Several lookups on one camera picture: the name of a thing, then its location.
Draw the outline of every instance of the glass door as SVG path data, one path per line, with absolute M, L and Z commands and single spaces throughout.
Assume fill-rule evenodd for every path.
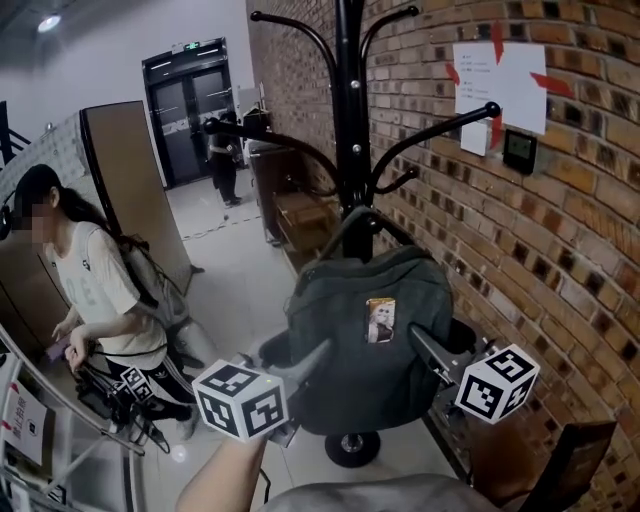
M 183 76 L 151 88 L 158 151 L 169 187 L 209 177 L 204 122 L 233 111 L 231 80 L 226 67 Z
M 189 183 L 206 176 L 206 165 L 201 164 L 193 143 L 189 108 L 185 99 L 185 81 L 154 88 L 155 118 L 160 125 L 170 162 L 168 169 L 171 186 Z

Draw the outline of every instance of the wooden panel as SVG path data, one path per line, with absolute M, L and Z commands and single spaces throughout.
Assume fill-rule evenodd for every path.
M 86 111 L 102 181 L 120 227 L 151 245 L 153 259 L 186 292 L 191 262 L 165 195 L 142 102 Z
M 69 308 L 33 246 L 14 236 L 0 243 L 0 283 L 0 323 L 27 355 L 39 357 Z

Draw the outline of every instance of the doorway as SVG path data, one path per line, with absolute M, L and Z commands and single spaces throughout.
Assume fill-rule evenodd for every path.
M 148 59 L 143 72 L 167 188 L 210 177 L 203 124 L 234 110 L 224 39 Z

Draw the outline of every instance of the white sign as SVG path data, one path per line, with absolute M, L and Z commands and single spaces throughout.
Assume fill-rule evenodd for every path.
M 502 108 L 502 122 L 541 135 L 546 131 L 547 90 L 531 73 L 546 76 L 544 46 L 505 43 L 500 64 L 493 43 L 453 45 L 456 112 L 465 114 L 495 101 Z
M 42 466 L 42 442 L 47 408 L 19 382 L 11 384 L 7 417 L 2 427 L 5 440 L 20 453 Z
M 487 152 L 488 132 L 488 126 L 481 121 L 464 125 L 460 147 L 465 151 L 484 156 Z

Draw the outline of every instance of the white cube with black pattern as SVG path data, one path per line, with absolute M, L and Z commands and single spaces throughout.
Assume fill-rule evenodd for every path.
M 289 421 L 281 378 L 217 361 L 193 381 L 204 422 L 242 442 Z
M 511 345 L 467 367 L 456 405 L 493 425 L 522 407 L 538 373 L 538 363 Z

